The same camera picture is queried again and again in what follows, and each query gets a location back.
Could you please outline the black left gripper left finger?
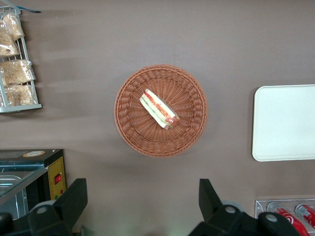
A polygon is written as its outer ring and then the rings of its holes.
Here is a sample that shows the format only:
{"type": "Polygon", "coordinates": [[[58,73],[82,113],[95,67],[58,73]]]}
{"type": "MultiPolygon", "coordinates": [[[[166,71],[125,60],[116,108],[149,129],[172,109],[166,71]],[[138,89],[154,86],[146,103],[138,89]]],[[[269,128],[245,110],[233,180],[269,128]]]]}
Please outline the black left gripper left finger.
{"type": "Polygon", "coordinates": [[[87,181],[76,179],[55,201],[39,203],[28,214],[32,236],[71,236],[88,203],[87,181]]]}

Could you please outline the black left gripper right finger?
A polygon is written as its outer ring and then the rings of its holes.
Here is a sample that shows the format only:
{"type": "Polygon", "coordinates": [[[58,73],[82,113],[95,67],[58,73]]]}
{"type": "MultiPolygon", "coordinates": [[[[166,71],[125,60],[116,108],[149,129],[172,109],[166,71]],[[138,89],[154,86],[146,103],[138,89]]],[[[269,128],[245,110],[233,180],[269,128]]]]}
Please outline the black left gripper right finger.
{"type": "Polygon", "coordinates": [[[208,179],[199,181],[199,208],[204,221],[191,236],[246,236],[242,229],[243,213],[238,207],[223,204],[208,179]]]}

